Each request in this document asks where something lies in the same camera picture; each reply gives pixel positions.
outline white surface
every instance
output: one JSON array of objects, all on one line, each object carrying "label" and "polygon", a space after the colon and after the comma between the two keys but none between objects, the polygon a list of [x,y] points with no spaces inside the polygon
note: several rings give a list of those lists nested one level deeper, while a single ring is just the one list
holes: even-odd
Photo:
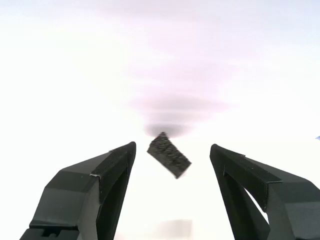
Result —
[{"label": "white surface", "polygon": [[[130,141],[118,240],[233,239],[213,143],[320,186],[319,5],[2,1],[2,236],[19,239],[58,170]],[[155,122],[184,126],[181,179],[146,153]]]}]

